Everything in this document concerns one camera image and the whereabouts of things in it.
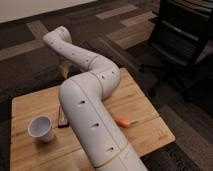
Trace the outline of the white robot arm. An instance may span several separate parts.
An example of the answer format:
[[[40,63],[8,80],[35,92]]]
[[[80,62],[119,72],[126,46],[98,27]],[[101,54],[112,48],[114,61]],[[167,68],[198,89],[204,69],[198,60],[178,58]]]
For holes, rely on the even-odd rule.
[[[63,26],[45,34],[43,41],[82,70],[62,83],[59,100],[95,170],[148,171],[103,104],[120,83],[119,67],[101,54],[74,45]]]

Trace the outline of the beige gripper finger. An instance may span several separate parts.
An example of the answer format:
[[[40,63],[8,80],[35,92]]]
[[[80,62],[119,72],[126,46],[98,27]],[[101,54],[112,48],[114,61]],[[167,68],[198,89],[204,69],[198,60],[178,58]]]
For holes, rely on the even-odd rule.
[[[60,72],[61,72],[61,75],[63,76],[64,79],[67,79],[68,78],[68,74],[69,74],[69,67],[65,64],[61,64],[59,66],[60,68]]]

